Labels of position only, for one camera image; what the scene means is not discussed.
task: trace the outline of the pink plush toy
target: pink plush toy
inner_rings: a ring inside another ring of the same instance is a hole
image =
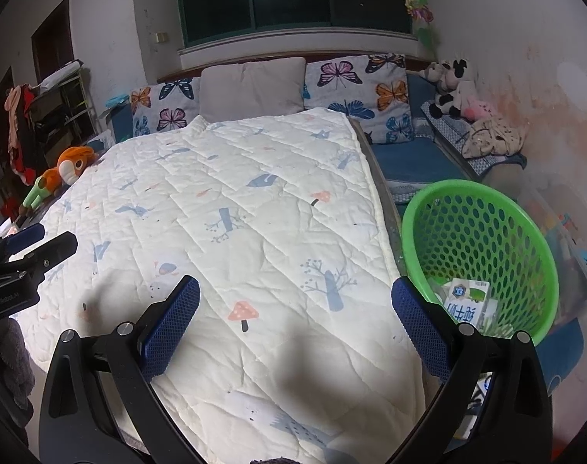
[[[461,116],[471,122],[477,120],[490,119],[498,114],[493,105],[486,101],[480,101],[473,96],[469,96],[463,100],[461,106]]]

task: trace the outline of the wooden headboard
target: wooden headboard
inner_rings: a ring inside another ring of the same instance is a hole
[[[181,70],[179,72],[170,73],[164,77],[160,77],[158,79],[158,83],[163,82],[172,82],[174,80],[180,80],[181,78],[195,78],[200,77],[201,72],[208,68],[209,66],[215,66],[217,64],[238,64],[243,62],[256,62],[256,61],[268,61],[271,59],[278,59],[282,57],[303,57],[307,63],[313,63],[316,61],[330,61],[333,59],[337,59],[339,57],[346,57],[348,55],[368,55],[373,54],[373,52],[364,52],[364,51],[348,51],[348,52],[335,52],[335,51],[324,51],[324,52],[282,52],[279,54],[270,54],[270,55],[262,55],[261,57],[254,56],[254,57],[244,57],[239,59],[232,59],[230,61],[223,61],[218,63],[212,64],[204,64],[202,66],[197,66],[196,68],[189,68],[187,70]],[[427,66],[429,66],[429,61],[426,59],[420,59],[416,57],[407,57],[406,56],[406,69],[412,71],[419,71],[424,70]]]

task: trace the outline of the wall socket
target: wall socket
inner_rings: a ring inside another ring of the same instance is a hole
[[[161,44],[169,41],[169,33],[156,33],[156,43]]]

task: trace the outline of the basket rim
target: basket rim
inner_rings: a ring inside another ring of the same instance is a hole
[[[431,289],[431,286],[427,282],[427,278],[425,277],[422,267],[420,266],[420,262],[418,261],[413,236],[413,226],[416,213],[418,212],[422,203],[427,201],[429,196],[436,195],[438,192],[441,192],[441,190],[453,189],[454,187],[464,189],[464,193],[467,193],[468,190],[470,190],[469,195],[474,195],[472,198],[475,199],[477,198],[475,197],[477,192],[484,192],[486,195],[491,195],[499,201],[506,203],[509,208],[514,209],[515,214],[519,215],[521,219],[523,219],[532,228],[533,232],[536,232],[533,235],[536,235],[537,237],[539,237],[539,241],[542,241],[541,244],[543,246],[543,252],[539,254],[542,268],[545,271],[551,272],[553,281],[552,287],[548,290],[551,292],[551,298],[546,299],[547,302],[546,309],[544,309],[544,318],[541,320],[541,322],[539,322],[534,333],[531,335],[534,345],[538,345],[545,338],[545,335],[551,329],[553,321],[556,317],[556,313],[558,311],[560,285],[558,283],[558,271],[556,269],[556,263],[553,259],[553,255],[551,254],[551,249],[549,248],[549,245],[547,244],[545,237],[540,232],[540,229],[537,226],[537,224],[534,223],[532,218],[528,216],[528,214],[521,208],[519,204],[517,204],[510,197],[504,195],[498,190],[492,189],[491,187],[474,181],[462,179],[449,179],[444,181],[438,181],[436,183],[428,185],[413,196],[412,200],[407,205],[405,215],[403,216],[402,233],[403,258],[406,262],[407,273],[410,279],[412,280],[412,283],[414,283],[414,285],[420,291],[425,300],[433,304],[441,305],[443,308],[442,303],[437,298],[437,296]]]

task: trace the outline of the quilted blanket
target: quilted blanket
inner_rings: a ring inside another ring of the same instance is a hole
[[[50,207],[45,241],[79,247],[17,317],[29,352],[47,370],[63,330],[110,333],[189,274],[200,307],[152,386],[209,463],[384,463],[424,394],[353,128],[324,108],[201,120],[115,145]]]

